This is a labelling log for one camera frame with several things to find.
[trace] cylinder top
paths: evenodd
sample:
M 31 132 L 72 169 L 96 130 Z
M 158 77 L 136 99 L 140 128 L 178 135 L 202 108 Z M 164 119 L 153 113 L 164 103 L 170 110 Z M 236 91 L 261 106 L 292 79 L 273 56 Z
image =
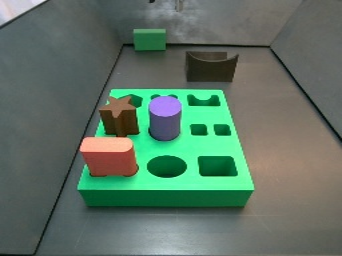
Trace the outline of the cylinder top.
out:
M 160 117 L 169 117 L 180 112 L 181 103 L 176 98 L 170 96 L 160 96 L 152 99 L 148 108 L 153 115 Z
M 126 152 L 133 146 L 129 138 L 86 137 L 80 145 L 80 152 Z

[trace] gray floor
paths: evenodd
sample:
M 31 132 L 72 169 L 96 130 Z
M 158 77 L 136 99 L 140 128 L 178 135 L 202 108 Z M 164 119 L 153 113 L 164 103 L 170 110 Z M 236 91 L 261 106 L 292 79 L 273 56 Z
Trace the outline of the gray floor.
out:
M 185 50 L 239 53 L 233 82 L 186 83 Z M 124 47 L 101 104 L 110 88 L 223 89 L 255 193 L 241 209 L 86 208 L 77 156 L 39 255 L 342 253 L 340 142 L 267 48 Z

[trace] dark brown block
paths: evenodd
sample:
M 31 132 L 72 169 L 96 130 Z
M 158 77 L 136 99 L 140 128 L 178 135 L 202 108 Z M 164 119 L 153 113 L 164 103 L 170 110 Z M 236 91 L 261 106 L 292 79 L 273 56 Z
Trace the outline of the dark brown block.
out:
M 116 134 L 117 137 L 138 134 L 136 107 L 130 96 L 120 99 L 109 96 L 108 101 L 109 104 L 98 109 L 105 134 Z
M 232 82 L 239 55 L 225 52 L 185 52 L 188 82 Z

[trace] small square hole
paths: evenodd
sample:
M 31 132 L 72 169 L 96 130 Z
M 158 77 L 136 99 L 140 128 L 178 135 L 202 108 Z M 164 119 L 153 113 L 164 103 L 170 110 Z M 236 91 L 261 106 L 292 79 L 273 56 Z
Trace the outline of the small square hole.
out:
M 189 125 L 190 134 L 196 136 L 208 135 L 206 126 L 204 124 L 190 124 Z
M 217 136 L 229 136 L 229 126 L 227 124 L 214 124 L 213 125 L 213 131 Z

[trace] brown curved block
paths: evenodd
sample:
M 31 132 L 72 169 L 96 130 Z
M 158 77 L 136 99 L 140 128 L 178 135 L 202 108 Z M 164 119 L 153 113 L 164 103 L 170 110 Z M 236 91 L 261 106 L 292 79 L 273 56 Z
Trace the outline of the brown curved block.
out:
M 185 52 L 188 82 L 232 82 L 239 55 L 225 52 Z

